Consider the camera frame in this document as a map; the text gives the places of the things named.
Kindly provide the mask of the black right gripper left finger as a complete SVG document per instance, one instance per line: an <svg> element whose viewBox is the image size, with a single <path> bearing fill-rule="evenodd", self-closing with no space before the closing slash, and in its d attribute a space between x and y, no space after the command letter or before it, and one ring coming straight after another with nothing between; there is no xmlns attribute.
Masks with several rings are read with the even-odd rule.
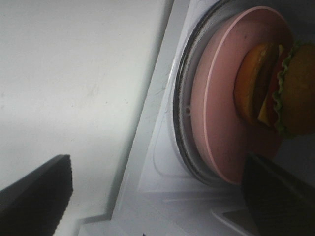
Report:
<svg viewBox="0 0 315 236"><path fill-rule="evenodd" d="M2 236L52 236L73 193L70 155L57 155L0 192Z"/></svg>

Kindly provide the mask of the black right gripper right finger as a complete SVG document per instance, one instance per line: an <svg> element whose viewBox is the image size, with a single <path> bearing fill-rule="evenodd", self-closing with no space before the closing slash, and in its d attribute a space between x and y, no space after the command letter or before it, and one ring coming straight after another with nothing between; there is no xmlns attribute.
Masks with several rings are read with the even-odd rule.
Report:
<svg viewBox="0 0 315 236"><path fill-rule="evenodd" d="M248 154L241 190L262 236L313 236L315 189L274 162Z"/></svg>

